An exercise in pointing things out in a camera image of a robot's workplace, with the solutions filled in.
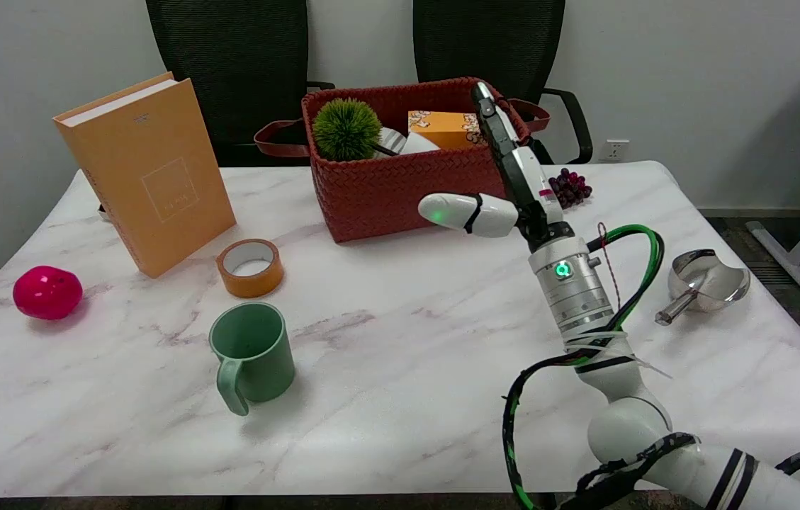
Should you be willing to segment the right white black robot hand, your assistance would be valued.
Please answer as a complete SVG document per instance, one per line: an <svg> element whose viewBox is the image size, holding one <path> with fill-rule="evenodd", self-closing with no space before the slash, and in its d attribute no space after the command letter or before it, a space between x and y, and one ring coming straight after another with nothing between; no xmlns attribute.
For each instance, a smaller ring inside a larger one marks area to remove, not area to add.
<svg viewBox="0 0 800 510"><path fill-rule="evenodd" d="M549 242L574 238L550 178L511 116L484 81L472 88L481 135L499 172L506 197L484 193L431 193L419 201L418 213L429 222L484 238L501 238L519 230L530 251Z"/></svg>

